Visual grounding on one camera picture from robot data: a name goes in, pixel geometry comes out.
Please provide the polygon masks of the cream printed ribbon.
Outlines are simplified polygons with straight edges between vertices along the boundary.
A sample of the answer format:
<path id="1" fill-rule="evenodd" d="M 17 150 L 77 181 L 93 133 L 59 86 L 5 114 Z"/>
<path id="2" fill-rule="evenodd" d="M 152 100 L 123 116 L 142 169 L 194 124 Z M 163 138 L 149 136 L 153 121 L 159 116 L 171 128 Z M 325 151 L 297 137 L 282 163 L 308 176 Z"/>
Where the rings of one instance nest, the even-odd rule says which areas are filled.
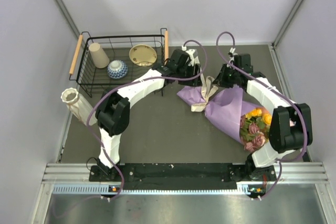
<path id="1" fill-rule="evenodd" d="M 202 86 L 200 88 L 194 88 L 192 93 L 192 112 L 203 112 L 206 109 L 210 98 L 218 90 L 218 87 L 213 84 L 213 81 L 213 77 L 204 77 L 204 75 L 201 74 Z"/>

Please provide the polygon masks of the purple wrapping paper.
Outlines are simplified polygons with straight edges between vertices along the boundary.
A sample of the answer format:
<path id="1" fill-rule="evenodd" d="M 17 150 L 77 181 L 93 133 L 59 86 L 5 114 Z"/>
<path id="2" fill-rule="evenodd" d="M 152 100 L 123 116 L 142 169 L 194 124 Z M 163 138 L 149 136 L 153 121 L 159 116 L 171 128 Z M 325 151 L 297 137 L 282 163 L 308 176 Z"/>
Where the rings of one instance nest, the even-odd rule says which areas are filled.
<path id="1" fill-rule="evenodd" d="M 184 87 L 177 93 L 188 105 L 192 105 L 193 87 Z M 224 89 L 209 100 L 203 111 L 206 118 L 220 131 L 240 142 L 240 117 L 259 105 L 243 100 L 243 90 L 239 87 Z"/>

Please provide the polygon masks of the mixed flower bouquet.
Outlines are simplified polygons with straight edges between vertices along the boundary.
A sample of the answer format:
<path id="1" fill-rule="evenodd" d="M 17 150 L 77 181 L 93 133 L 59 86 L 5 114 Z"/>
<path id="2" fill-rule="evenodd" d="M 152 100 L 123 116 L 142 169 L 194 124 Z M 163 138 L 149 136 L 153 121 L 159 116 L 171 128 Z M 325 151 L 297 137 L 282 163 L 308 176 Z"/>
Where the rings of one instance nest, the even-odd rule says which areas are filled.
<path id="1" fill-rule="evenodd" d="M 272 115 L 264 108 L 257 107 L 240 117 L 239 137 L 244 149 L 253 153 L 269 142 Z"/>

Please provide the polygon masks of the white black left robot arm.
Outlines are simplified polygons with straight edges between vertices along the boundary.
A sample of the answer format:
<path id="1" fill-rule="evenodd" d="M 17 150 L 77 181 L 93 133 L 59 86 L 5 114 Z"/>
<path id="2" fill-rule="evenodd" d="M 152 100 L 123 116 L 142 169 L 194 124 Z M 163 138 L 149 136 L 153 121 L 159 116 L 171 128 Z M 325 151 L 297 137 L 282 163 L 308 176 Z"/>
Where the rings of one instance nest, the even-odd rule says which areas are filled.
<path id="1" fill-rule="evenodd" d="M 185 86 L 200 84 L 200 77 L 191 79 L 199 74 L 200 69 L 197 50 L 176 49 L 165 64 L 154 64 L 131 85 L 110 94 L 98 106 L 96 119 L 102 145 L 97 164 L 102 167 L 103 177 L 107 180 L 114 180 L 119 174 L 119 168 L 116 164 L 120 161 L 120 138 L 129 125 L 131 108 L 148 94 L 161 90 L 165 85 L 174 82 L 176 78 L 178 78 L 179 84 Z M 163 77 L 173 77 L 174 79 L 164 80 Z"/>

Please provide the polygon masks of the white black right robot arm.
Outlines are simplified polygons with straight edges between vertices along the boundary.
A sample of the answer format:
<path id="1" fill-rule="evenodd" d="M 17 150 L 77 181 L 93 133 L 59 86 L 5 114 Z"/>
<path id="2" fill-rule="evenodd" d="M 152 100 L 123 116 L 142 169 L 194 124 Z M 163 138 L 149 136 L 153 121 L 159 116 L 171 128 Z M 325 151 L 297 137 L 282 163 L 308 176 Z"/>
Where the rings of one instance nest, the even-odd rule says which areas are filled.
<path id="1" fill-rule="evenodd" d="M 311 110 L 305 104 L 297 104 L 280 93 L 261 73 L 255 72 L 249 54 L 229 53 L 215 83 L 223 88 L 239 86 L 254 97 L 271 114 L 268 143 L 255 151 L 253 162 L 245 166 L 245 174 L 252 180 L 264 174 L 264 167 L 299 150 L 293 158 L 302 158 L 312 143 Z"/>

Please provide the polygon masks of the white ribbed ceramic vase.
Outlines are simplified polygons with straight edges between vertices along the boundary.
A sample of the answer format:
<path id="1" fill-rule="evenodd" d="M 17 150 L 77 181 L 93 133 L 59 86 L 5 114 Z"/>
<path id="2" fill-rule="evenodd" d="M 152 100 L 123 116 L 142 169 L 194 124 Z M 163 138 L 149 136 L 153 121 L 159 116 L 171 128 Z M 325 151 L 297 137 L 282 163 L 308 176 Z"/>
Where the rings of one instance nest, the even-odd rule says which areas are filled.
<path id="1" fill-rule="evenodd" d="M 87 99 L 75 88 L 65 89 L 61 93 L 61 100 L 66 104 L 69 111 L 84 125 L 93 109 Z"/>

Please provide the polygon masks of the cream floral plate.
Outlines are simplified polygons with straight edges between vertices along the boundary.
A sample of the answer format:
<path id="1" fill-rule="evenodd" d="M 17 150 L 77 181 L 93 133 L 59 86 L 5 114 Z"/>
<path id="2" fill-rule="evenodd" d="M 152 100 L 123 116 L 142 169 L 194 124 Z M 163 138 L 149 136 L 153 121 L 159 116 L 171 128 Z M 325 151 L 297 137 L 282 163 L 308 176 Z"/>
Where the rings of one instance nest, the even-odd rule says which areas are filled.
<path id="1" fill-rule="evenodd" d="M 130 60 L 141 67 L 153 65 L 158 58 L 157 56 L 152 47 L 144 44 L 135 45 L 129 51 Z"/>

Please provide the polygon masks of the blue white patterned bowl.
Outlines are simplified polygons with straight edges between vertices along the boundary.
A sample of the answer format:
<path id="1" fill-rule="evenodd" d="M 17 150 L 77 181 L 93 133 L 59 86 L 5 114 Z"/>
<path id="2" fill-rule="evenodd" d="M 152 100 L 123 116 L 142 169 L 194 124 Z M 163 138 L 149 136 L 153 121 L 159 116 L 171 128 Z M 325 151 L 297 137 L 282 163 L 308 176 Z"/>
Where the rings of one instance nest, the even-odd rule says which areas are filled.
<path id="1" fill-rule="evenodd" d="M 111 79 L 122 79 L 128 73 L 128 66 L 124 61 L 113 60 L 107 66 L 107 74 Z"/>

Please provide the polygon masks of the beige upturned cup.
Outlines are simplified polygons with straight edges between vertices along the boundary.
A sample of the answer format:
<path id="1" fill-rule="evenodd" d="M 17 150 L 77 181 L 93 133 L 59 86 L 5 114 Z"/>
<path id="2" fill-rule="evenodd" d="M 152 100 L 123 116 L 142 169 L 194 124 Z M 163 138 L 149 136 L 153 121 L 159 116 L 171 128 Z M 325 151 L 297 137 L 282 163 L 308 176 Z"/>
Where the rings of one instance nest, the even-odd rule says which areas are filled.
<path id="1" fill-rule="evenodd" d="M 91 54 L 92 61 L 95 67 L 103 69 L 107 67 L 108 64 L 110 63 L 107 54 L 105 53 L 105 51 L 103 50 L 102 46 L 99 43 L 97 42 L 92 43 L 89 46 L 89 52 Z"/>

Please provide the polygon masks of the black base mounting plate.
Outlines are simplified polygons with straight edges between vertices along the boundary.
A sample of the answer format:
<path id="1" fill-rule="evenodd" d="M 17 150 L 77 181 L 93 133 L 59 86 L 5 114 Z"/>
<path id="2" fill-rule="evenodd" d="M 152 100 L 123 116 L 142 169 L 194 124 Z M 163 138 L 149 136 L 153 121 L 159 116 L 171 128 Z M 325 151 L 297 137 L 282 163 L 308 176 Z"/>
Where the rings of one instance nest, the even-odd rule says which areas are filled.
<path id="1" fill-rule="evenodd" d="M 121 175 L 127 183 L 189 178 L 218 178 L 224 182 L 276 180 L 273 166 L 255 168 L 253 165 L 234 163 L 125 163 L 113 168 L 97 164 L 91 167 L 89 180 L 120 182 Z"/>

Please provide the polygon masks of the aluminium front frame rail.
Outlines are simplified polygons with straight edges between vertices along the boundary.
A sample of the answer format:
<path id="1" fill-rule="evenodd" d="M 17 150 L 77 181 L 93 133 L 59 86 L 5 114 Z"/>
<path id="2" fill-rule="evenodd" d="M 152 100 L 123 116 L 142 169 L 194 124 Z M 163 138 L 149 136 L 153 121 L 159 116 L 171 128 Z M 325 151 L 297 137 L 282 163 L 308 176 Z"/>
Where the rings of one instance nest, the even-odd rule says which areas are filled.
<path id="1" fill-rule="evenodd" d="M 298 162 L 274 164 L 268 168 L 259 168 L 248 173 L 243 164 L 230 163 L 128 163 L 116 169 L 103 172 L 92 164 L 48 164 L 43 182 L 46 183 L 80 183 L 80 182 L 128 182 L 154 179 L 189 179 L 217 178 L 224 182 L 274 182 L 276 178 L 285 183 L 326 183 L 328 177 L 322 163 Z"/>

